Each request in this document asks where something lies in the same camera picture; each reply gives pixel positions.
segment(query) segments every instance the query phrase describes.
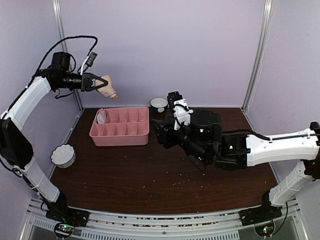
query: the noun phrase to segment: pink plastic container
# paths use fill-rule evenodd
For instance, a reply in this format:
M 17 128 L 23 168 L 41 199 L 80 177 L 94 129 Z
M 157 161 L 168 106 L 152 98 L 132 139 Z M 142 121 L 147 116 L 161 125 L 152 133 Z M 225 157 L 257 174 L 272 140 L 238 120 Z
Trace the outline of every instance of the pink plastic container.
M 98 115 L 103 124 L 98 123 Z M 149 141 L 149 108 L 99 109 L 89 135 L 98 147 L 146 145 Z

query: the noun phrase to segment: white bowl with dark rim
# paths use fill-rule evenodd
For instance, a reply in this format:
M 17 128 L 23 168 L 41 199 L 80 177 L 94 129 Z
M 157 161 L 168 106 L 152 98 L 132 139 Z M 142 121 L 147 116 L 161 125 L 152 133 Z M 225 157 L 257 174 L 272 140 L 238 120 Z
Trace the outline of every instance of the white bowl with dark rim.
M 150 101 L 150 107 L 154 113 L 163 113 L 168 108 L 168 100 L 163 97 L 156 97 Z

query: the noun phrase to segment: wooden tabletop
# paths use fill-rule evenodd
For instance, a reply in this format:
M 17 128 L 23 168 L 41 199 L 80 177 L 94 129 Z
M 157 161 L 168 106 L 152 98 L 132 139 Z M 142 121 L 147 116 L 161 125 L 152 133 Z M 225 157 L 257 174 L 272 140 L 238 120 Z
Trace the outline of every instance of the wooden tabletop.
M 250 128 L 240 109 L 207 110 L 222 115 L 225 131 Z M 126 214 L 214 212 L 259 205 L 262 194 L 277 185 L 267 163 L 201 172 L 180 147 L 159 145 L 152 128 L 145 146 L 97 147 L 89 136 L 96 112 L 86 109 L 69 139 L 74 164 L 56 168 L 51 179 L 71 207 Z

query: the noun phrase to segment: white bowl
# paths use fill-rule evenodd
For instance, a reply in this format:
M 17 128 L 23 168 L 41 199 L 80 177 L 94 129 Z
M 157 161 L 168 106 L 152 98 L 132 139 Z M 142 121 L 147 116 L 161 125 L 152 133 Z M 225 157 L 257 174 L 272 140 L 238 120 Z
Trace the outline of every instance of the white bowl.
M 61 169 L 70 167 L 75 162 L 75 159 L 75 150 L 69 144 L 58 146 L 51 155 L 51 162 Z

